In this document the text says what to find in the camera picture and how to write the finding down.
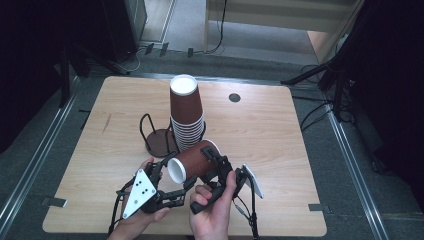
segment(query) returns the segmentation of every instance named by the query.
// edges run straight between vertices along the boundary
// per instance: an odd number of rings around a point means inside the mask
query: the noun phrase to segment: person's left hand
[[[152,163],[153,161],[153,157],[150,157],[141,164],[140,168],[144,169],[147,166],[147,163]],[[131,189],[132,186],[127,188],[126,192],[131,192]],[[128,197],[128,195],[124,196],[124,200],[122,202],[121,207],[121,216],[127,204]],[[113,230],[112,234],[109,236],[108,239],[134,239],[139,236],[147,228],[147,226],[149,226],[150,223],[159,222],[160,220],[162,220],[162,218],[164,218],[170,210],[170,208],[162,208],[157,212],[148,214],[142,212],[139,209],[131,217],[119,221],[118,226],[116,226],[115,230]]]

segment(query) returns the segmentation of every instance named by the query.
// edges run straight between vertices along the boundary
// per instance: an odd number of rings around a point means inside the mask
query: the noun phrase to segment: metal strip on floor
[[[0,213],[1,240],[6,238],[7,232],[10,226],[12,225],[13,220],[18,214],[18,211],[22,206],[29,190],[31,189],[35,178],[37,177],[41,167],[43,166],[44,160],[46,159],[50,148],[56,140],[56,137],[60,132],[60,129],[62,128],[70,109],[72,108],[79,84],[80,81],[78,77],[75,77],[72,84],[72,95],[70,96],[65,106],[63,106],[63,108],[60,108],[56,113],[55,118],[50,124],[40,144],[38,145],[38,148],[32,156],[27,168],[25,169],[25,172],[22,174],[21,179],[19,180],[12,194],[9,196],[5,205],[3,206]]]
[[[326,110],[331,110],[331,106],[326,105]],[[386,227],[384,226],[383,220],[380,216],[380,212],[378,211],[365,179],[362,176],[355,155],[353,154],[352,148],[350,147],[349,141],[347,140],[346,134],[343,130],[343,126],[337,121],[332,112],[329,114],[329,119],[337,141],[339,142],[340,149],[342,150],[343,157],[346,160],[346,165],[349,169],[349,173],[352,177],[374,237],[378,240],[389,239]]]

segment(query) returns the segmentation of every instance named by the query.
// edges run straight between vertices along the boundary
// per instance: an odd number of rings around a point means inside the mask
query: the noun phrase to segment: person's right hand
[[[233,194],[236,189],[236,174],[231,171],[226,180],[226,188],[215,203],[208,206],[198,214],[190,211],[190,227],[196,240],[227,240],[228,224],[230,222],[230,209]],[[211,188],[208,185],[196,186],[196,192],[190,196],[190,204],[197,202],[207,205],[212,197]]]

